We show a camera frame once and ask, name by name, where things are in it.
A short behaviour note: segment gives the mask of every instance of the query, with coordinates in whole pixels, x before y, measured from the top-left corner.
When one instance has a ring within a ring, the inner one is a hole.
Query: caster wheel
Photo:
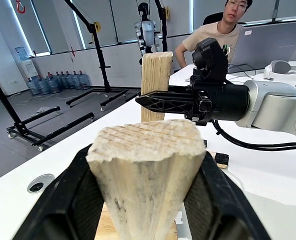
[[[37,149],[39,152],[42,152],[43,151],[43,146],[37,146]]]
[[[16,136],[16,135],[13,134],[13,133],[11,133],[11,132],[8,133],[8,138],[9,138],[9,139],[13,139],[15,136]]]

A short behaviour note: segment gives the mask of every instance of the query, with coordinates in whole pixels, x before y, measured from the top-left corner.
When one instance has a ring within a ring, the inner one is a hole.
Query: white headset
[[[265,68],[263,77],[276,81],[296,81],[295,71],[296,65],[291,65],[283,60],[275,60]]]

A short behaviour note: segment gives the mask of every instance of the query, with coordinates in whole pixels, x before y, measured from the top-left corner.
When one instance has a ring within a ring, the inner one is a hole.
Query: wood grain
[[[106,127],[86,157],[120,240],[164,240],[205,156],[189,120]]]
[[[172,56],[171,51],[147,53],[143,56],[141,94],[168,90]],[[161,120],[164,120],[164,113],[141,107],[141,122]]]
[[[97,228],[95,240],[120,240],[118,233],[112,223],[107,205],[103,205],[100,222]],[[178,240],[176,225],[173,222],[165,240]]]

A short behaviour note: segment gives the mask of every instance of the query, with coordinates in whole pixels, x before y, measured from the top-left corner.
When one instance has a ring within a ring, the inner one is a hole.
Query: yellow clamp
[[[96,28],[96,32],[100,32],[101,30],[101,24],[98,21],[94,22],[94,27]]]
[[[166,6],[166,20],[170,18],[170,8]]]

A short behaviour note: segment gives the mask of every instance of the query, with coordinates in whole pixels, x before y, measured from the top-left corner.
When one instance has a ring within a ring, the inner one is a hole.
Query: office chair backrest
[[[221,21],[222,18],[223,18],[223,12],[211,14],[204,19],[203,25],[216,23],[218,21]]]

